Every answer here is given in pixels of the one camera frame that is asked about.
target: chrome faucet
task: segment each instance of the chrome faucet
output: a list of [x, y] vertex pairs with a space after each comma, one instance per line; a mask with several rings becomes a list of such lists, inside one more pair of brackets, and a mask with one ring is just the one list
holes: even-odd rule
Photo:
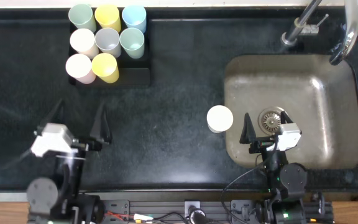
[[[310, 15], [316, 10], [322, 0], [312, 0], [299, 18], [296, 18], [288, 32], [283, 33], [281, 41], [286, 46], [295, 45], [297, 37], [306, 27]], [[352, 50], [358, 35], [358, 4], [357, 0], [345, 0], [346, 34], [341, 46], [333, 53], [329, 62], [331, 65], [339, 64]]]

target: sink basin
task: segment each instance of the sink basin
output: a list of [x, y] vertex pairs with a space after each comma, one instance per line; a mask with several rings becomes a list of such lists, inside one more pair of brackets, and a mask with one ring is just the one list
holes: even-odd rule
[[244, 114], [257, 136], [274, 133], [285, 110], [302, 130], [289, 162], [306, 168], [348, 169], [358, 164], [358, 102], [352, 68], [332, 66], [327, 55], [244, 55], [226, 67], [225, 105], [234, 122], [226, 149], [237, 164], [255, 166], [256, 154], [240, 144]]

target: wooden table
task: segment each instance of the wooden table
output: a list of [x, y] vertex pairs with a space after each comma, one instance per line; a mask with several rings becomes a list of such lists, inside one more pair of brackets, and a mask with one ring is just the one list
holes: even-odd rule
[[[358, 224], [358, 202], [333, 202], [335, 223]], [[0, 202], [0, 224], [25, 224], [27, 202]]]

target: drain strainer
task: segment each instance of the drain strainer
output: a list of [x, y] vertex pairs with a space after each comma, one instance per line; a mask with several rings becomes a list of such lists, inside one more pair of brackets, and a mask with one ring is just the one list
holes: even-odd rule
[[264, 109], [259, 114], [259, 127], [261, 130], [268, 135], [276, 133], [281, 125], [281, 112], [284, 111], [282, 108], [273, 106]]

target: black tray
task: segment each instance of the black tray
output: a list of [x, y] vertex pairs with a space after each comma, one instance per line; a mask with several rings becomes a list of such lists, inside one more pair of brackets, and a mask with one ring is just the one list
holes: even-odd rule
[[[121, 20], [121, 31], [120, 33], [127, 28], [125, 22], [122, 20], [120, 10], [120, 20]], [[133, 59], [127, 52], [121, 48], [121, 55], [116, 58], [117, 66], [119, 70], [119, 78], [114, 83], [106, 83], [98, 76], [94, 82], [90, 84], [83, 84], [78, 82], [75, 78], [68, 75], [68, 82], [74, 86], [83, 87], [83, 88], [137, 88], [137, 87], [148, 87], [150, 85], [150, 46], [149, 46], [149, 21], [147, 21], [147, 28], [144, 34], [144, 54], [141, 58]], [[96, 21], [96, 32], [99, 31], [102, 27]], [[74, 24], [70, 23], [70, 33], [72, 34], [76, 31], [77, 28]], [[68, 57], [77, 54], [77, 51], [74, 50], [71, 46], [68, 50]]]

